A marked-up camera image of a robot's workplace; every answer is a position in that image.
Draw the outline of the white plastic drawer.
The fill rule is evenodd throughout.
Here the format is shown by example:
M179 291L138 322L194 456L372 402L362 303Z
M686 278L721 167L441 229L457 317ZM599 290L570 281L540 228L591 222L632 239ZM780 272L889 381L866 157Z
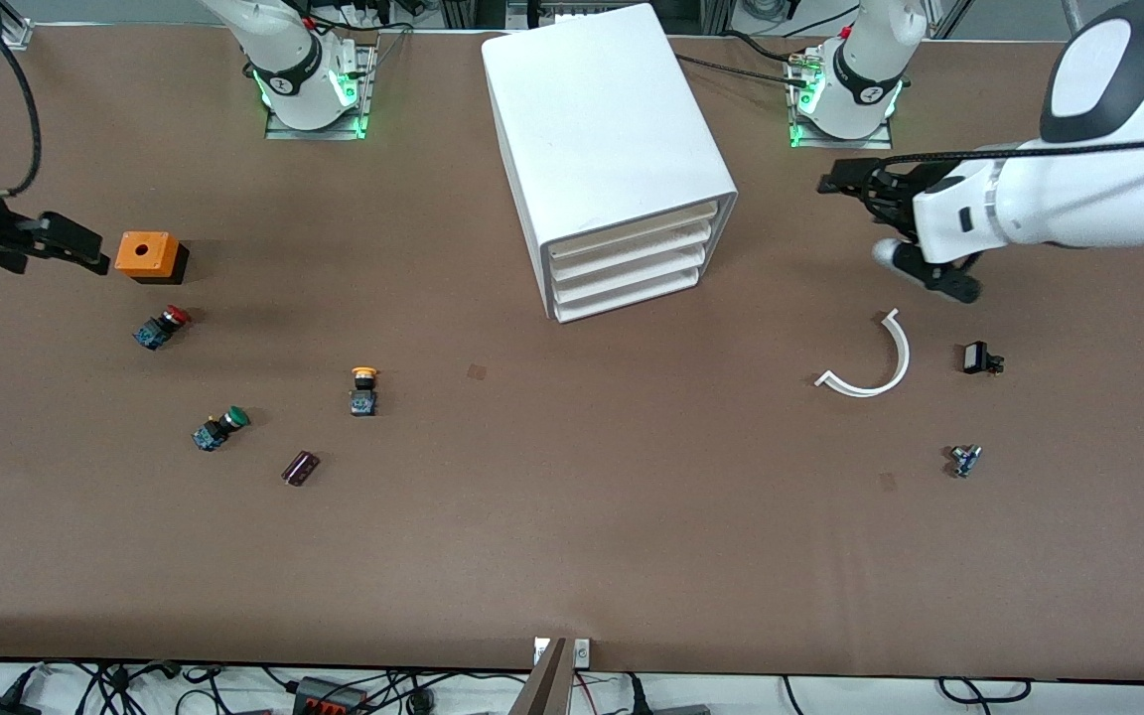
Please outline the white plastic drawer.
M617 311L627 305L648 302L656 297L675 293L675 291L693 288L698 283L699 272L675 270L649 277L639 281L628 281L619 285L590 286L590 288L571 291L569 297L557 297L554 302L554 320L559 323L586 320L595 313Z
M553 280L569 281L580 277L621 267L623 263L657 256L664 251L700 247L712 238L712 221L683 223L641 235L628 235L599 241L586 247L557 252L553 256Z
M557 304L610 302L627 295L688 288L699 279L705 263L702 247L688 247L633 259L589 273L555 279L553 297Z
M631 238L639 238L642 235L650 235L664 230L680 229L690 223L700 223L712 220L717 215L718 202L705 201L693 207L685 207L677 210L650 216L646 219L619 223L615 227L582 232L572 238L561 239L546 245L546 251L550 259L577 256L586 251L595 251L607 247L609 244L622 241Z

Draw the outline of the red push button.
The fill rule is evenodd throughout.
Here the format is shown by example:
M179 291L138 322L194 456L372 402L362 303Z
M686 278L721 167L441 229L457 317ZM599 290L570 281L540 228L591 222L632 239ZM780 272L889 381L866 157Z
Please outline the red push button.
M150 352L162 348L178 329L183 329L192 321L191 313L177 305L165 307L162 313L154 313L149 320L142 323L140 329L133 334L133 340Z

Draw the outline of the green push button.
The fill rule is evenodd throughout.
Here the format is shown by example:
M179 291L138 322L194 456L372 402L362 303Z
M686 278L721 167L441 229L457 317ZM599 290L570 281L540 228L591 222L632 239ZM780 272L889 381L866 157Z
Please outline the green push button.
M231 404L224 413L210 416L194 431L194 445L204 452L219 451L230 436L251 426L251 418L236 404Z

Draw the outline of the white drawer cabinet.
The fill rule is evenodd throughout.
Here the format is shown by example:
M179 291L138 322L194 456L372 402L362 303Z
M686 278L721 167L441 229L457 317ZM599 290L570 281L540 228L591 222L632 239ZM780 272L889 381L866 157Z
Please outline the white drawer cabinet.
M498 35L480 53L546 316L554 320L546 245L717 201L699 284L737 189L652 8Z

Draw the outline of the orange box with black base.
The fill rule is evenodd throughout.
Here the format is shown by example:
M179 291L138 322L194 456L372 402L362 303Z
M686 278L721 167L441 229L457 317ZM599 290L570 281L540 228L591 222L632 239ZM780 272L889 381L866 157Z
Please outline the orange box with black base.
M185 283L190 249L167 231L126 231L118 245L114 270L144 285Z

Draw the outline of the white curved plastic piece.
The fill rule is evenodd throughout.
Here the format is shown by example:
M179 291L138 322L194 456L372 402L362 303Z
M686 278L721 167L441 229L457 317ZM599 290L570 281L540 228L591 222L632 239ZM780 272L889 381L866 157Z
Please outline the white curved plastic piece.
M904 329L901 323L899 321L899 309L890 309L889 312L882 317L880 321L882 327L884 327L887 335L893 340L896 362L893 374L885 380L884 384L881 386L853 386L848 383L843 378L840 378L832 370L826 370L812 382L813 386L823 386L823 388L831 389L831 392L839 395L845 395L845 397L857 398L857 399L868 399L875 398L877 395L890 392L895 386L901 384L901 381L907 376L909 371L909 358L912 358L912 349L909 349L909 337L907 336L907 331Z

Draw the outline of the black power strip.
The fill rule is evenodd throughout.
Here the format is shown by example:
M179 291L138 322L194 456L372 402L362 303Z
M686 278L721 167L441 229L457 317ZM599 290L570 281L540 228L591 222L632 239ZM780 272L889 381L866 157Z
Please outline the black power strip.
M295 680L291 715L362 715L368 693L362 688L345 686L317 677Z

